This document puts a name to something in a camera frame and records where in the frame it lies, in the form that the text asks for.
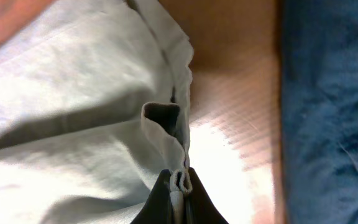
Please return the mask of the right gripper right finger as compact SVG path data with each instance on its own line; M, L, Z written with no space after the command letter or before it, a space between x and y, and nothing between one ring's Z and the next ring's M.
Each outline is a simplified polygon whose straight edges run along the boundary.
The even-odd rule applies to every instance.
M193 190L185 199L186 224L228 224L211 201L196 171L190 167Z

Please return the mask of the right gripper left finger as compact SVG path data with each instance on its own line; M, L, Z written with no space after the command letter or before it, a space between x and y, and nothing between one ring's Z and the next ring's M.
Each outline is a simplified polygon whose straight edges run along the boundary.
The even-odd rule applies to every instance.
M131 224L173 224L169 170L162 170L144 206Z

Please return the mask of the khaki green shorts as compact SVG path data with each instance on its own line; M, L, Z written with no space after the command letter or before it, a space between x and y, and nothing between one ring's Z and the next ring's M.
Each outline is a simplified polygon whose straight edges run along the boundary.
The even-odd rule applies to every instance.
M0 47L0 223L130 223L190 144L188 36L158 1L57 1Z

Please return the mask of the dark blue denim jeans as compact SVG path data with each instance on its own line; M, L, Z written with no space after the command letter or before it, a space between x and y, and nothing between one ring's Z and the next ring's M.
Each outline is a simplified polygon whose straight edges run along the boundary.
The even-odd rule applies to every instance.
M290 223L358 223L358 1L285 1L283 181Z

